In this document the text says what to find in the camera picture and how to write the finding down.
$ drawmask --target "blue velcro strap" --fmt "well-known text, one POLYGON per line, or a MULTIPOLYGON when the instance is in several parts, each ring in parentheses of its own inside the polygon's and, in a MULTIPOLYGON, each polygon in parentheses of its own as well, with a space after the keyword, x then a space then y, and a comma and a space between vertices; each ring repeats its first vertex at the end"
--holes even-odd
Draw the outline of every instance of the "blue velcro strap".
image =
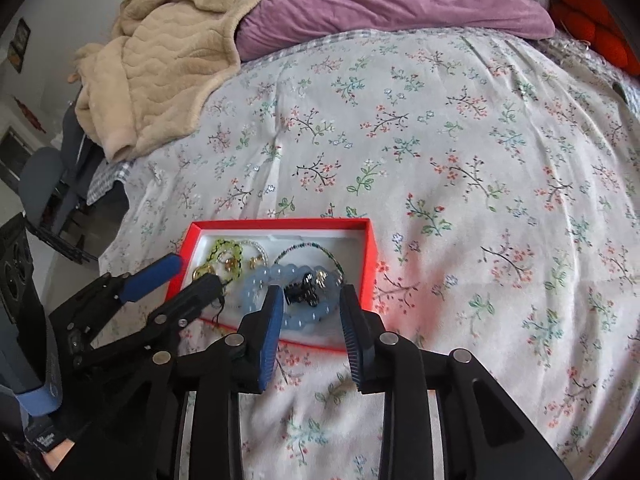
POLYGON ((258 387, 263 392, 271 376, 273 375, 273 365, 276 361, 276 351, 278 349, 278 338, 280 337, 280 327, 282 326, 282 314, 284 310, 284 293, 280 286, 271 285, 264 299, 262 309, 266 312, 266 303, 272 300, 271 317, 264 333, 262 348, 260 349, 260 375, 258 377, 258 387))
POLYGON ((129 276, 122 287, 120 302, 125 304, 127 301, 135 302, 141 300, 178 274, 181 267, 181 257, 177 254, 168 254, 140 270, 137 274, 129 276))
POLYGON ((52 384, 44 383, 37 390, 18 394, 15 398, 31 416, 43 416, 55 412, 62 404, 62 396, 56 396, 52 384))

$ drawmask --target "black hair clip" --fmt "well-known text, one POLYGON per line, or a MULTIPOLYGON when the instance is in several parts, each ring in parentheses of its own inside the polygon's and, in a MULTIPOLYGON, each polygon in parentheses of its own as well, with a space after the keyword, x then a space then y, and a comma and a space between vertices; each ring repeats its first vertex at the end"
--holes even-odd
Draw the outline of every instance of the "black hair clip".
POLYGON ((284 288, 284 297, 287 300, 287 304, 305 301, 309 306, 318 306, 320 299, 316 294, 313 274, 308 272, 302 277, 301 282, 287 285, 284 288))

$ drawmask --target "blue gripper pad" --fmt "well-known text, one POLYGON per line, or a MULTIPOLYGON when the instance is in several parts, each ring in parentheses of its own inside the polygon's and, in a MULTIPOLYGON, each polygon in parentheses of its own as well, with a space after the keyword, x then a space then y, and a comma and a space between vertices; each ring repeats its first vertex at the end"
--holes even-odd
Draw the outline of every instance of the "blue gripper pad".
POLYGON ((284 293, 282 288, 277 285, 270 285, 260 311, 261 314, 270 314, 264 332, 262 349, 260 350, 258 387, 261 392, 265 390, 273 374, 273 364, 276 361, 276 350, 278 349, 278 338, 280 337, 283 312, 284 293))
POLYGON ((160 258, 125 280, 120 292, 120 302, 125 304, 127 301, 141 300, 178 274, 181 267, 182 259, 177 254, 168 254, 160 258))
POLYGON ((358 341, 353 316, 360 314, 360 305, 355 291, 350 290, 347 286, 343 287, 340 292, 340 323, 342 324, 342 333, 344 334, 344 343, 347 347, 347 356, 349 357, 349 368, 351 369, 351 379, 356 383, 357 387, 361 386, 363 370, 362 347, 358 341))

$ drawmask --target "purple pillow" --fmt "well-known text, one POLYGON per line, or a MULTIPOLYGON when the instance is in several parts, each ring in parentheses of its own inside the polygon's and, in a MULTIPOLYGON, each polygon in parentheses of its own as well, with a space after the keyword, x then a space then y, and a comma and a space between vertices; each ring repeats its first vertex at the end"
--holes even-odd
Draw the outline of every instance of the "purple pillow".
POLYGON ((534 0, 261 0, 240 23, 236 45, 242 61, 249 61, 345 30, 463 25, 532 40, 555 30, 534 0))

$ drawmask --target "bed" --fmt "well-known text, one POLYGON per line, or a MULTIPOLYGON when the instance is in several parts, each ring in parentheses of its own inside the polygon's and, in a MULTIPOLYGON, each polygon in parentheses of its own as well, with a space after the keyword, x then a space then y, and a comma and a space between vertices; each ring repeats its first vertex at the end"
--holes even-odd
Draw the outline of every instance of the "bed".
MULTIPOLYGON (((117 167, 130 209, 100 270, 177 251, 201 219, 371 218, 386 327, 469 348, 587 479, 640 399, 639 96, 561 33, 359 30, 279 51, 212 94, 194 134, 117 167)), ((182 351, 222 332, 194 322, 182 351)), ((277 359, 241 399, 246 477, 377 478, 383 401, 356 392, 346 355, 277 359)))

